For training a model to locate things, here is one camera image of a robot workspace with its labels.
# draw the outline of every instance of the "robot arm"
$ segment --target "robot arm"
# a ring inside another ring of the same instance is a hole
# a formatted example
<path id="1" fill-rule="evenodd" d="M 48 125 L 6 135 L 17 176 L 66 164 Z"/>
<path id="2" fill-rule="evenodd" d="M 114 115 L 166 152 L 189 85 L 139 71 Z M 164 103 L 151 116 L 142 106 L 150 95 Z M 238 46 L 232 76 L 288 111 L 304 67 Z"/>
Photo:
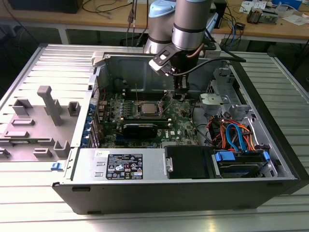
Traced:
<path id="1" fill-rule="evenodd" d="M 203 48 L 205 28 L 212 29 L 217 16 L 214 15 L 207 25 L 211 3 L 212 0 L 177 0 L 176 7 L 174 2 L 158 0 L 151 5 L 149 40 L 145 52 L 156 53 L 149 62 L 154 71 L 173 76 L 174 96 L 189 90 L 188 75 L 191 70 L 200 67 L 197 66 L 198 54 Z M 209 31 L 206 32 L 214 41 Z M 245 62 L 234 54 L 228 54 L 234 58 L 226 59 Z"/>

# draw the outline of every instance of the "power supply label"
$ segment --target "power supply label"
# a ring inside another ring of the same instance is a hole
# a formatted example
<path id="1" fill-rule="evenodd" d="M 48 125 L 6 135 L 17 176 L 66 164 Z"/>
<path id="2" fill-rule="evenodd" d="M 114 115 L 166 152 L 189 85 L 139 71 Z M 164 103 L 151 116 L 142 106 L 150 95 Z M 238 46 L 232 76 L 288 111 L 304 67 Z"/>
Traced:
<path id="1" fill-rule="evenodd" d="M 109 154 L 106 179 L 137 180 L 143 179 L 142 154 Z"/>

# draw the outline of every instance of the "wooden table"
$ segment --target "wooden table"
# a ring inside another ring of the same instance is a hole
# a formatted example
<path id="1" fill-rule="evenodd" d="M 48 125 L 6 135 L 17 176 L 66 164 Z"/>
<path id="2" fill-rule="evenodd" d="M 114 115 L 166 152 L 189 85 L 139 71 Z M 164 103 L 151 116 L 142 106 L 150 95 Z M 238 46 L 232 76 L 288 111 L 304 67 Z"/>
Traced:
<path id="1" fill-rule="evenodd" d="M 96 0 L 96 5 L 113 3 L 114 0 Z M 127 0 L 118 0 L 110 6 L 103 6 L 101 10 L 108 10 L 118 6 L 128 4 Z M 98 31 L 126 31 L 127 18 L 131 10 L 131 5 L 111 11 L 112 19 L 100 16 L 96 13 L 90 13 L 82 8 L 76 14 L 65 14 L 57 12 L 38 12 L 38 11 L 16 11 L 6 2 L 10 12 L 22 23 L 23 26 L 56 28 L 63 44 L 69 44 L 70 39 L 67 34 L 68 29 L 98 30 Z M 94 11 L 92 2 L 89 2 L 86 9 Z M 0 25 L 10 27 L 19 26 L 19 24 L 10 16 L 0 0 Z M 138 4 L 136 16 L 136 33 L 140 33 L 146 27 L 146 4 Z M 9 27 L 5 27 L 8 33 L 14 33 Z"/>
<path id="2" fill-rule="evenodd" d="M 113 0 L 96 0 L 96 4 L 112 3 Z M 292 23 L 279 19 L 277 24 L 248 24 L 246 21 L 247 14 L 239 14 L 239 6 L 242 0 L 228 0 L 232 15 L 238 22 L 245 23 L 246 27 L 242 36 L 244 40 L 259 40 L 286 43 L 305 43 L 309 39 L 308 24 L 296 26 Z M 126 0 L 119 0 L 111 6 L 104 6 L 102 10 L 108 10 L 121 5 L 127 4 Z M 107 19 L 96 13 L 90 13 L 80 9 L 76 14 L 64 14 L 54 12 L 37 12 L 37 11 L 15 11 L 6 3 L 11 13 L 24 26 L 56 28 L 63 44 L 69 44 L 70 40 L 67 35 L 68 29 L 99 30 L 99 31 L 126 31 L 127 17 L 131 5 L 111 11 L 112 19 Z M 94 10 L 90 2 L 85 6 L 86 9 Z M 300 10 L 308 10 L 309 7 L 301 6 Z M 0 25 L 17 26 L 18 23 L 9 15 L 0 1 Z M 138 4 L 136 32 L 142 32 L 146 27 L 146 4 Z M 212 31 L 216 40 L 220 40 L 231 32 L 226 21 L 222 22 L 219 29 Z"/>
<path id="3" fill-rule="evenodd" d="M 284 43 L 306 43 L 309 39 L 309 24 L 297 26 L 282 18 L 279 18 L 276 24 L 247 23 L 247 14 L 239 12 L 242 2 L 242 0 L 228 0 L 229 9 L 237 22 L 246 24 L 242 39 Z M 309 6 L 302 4 L 299 10 L 309 12 Z M 231 33 L 231 29 L 228 26 L 228 22 L 223 20 L 220 28 L 214 29 L 212 33 L 219 40 L 228 36 Z"/>

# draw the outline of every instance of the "motherboard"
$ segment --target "motherboard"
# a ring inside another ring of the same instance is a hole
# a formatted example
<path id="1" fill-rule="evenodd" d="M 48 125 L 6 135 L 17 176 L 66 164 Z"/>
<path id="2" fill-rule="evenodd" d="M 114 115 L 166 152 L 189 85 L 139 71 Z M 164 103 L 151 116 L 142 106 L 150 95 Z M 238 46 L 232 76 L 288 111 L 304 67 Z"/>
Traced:
<path id="1" fill-rule="evenodd" d="M 106 93 L 99 105 L 100 147 L 197 145 L 191 108 L 189 99 L 174 100 L 168 92 L 132 98 Z"/>

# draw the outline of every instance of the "metal table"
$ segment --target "metal table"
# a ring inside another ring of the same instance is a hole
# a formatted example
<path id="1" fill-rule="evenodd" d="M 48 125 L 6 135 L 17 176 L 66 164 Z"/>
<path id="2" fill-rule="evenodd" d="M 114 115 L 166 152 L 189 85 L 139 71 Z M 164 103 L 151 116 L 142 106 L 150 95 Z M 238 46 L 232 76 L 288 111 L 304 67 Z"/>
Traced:
<path id="1" fill-rule="evenodd" d="M 51 85 L 60 104 L 79 101 L 92 74 L 94 51 L 101 46 L 48 45 L 38 48 L 0 101 L 0 133 L 14 111 L 16 97 L 32 96 L 40 84 Z M 309 172 L 309 96 L 277 58 L 265 53 L 237 53 L 295 153 Z M 53 162 L 0 162 L 0 229 L 5 231 L 219 231 L 269 232 L 309 230 L 309 187 L 281 195 L 252 210 L 174 213 L 77 215 L 52 190 L 62 172 L 52 172 Z"/>

